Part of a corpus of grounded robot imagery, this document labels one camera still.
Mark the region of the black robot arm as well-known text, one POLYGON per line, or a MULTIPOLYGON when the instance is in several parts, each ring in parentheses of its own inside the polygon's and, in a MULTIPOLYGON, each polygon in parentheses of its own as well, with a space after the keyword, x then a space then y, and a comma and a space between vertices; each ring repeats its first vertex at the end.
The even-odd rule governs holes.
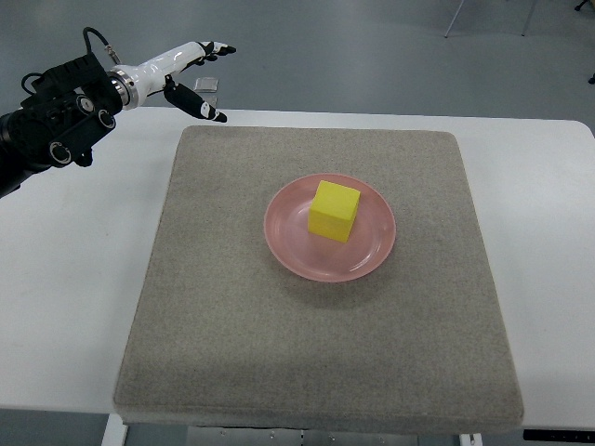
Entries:
POLYGON ((2 197, 52 167, 91 166, 93 146, 114 130, 114 116, 126 105, 126 94, 98 61, 90 34, 119 60, 98 30, 85 27, 84 56, 21 79, 29 97, 1 117, 2 197))

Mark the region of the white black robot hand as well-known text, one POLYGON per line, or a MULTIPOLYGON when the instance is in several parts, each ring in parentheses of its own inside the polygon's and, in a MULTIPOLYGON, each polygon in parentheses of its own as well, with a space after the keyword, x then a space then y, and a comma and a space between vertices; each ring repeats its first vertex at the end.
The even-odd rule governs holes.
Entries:
POLYGON ((204 65, 235 52, 235 47, 220 42, 189 42, 137 66, 116 65, 107 74, 126 111, 140 107, 149 96, 162 93, 170 105, 194 118, 226 123, 225 113, 177 83, 174 76, 191 66, 204 65))

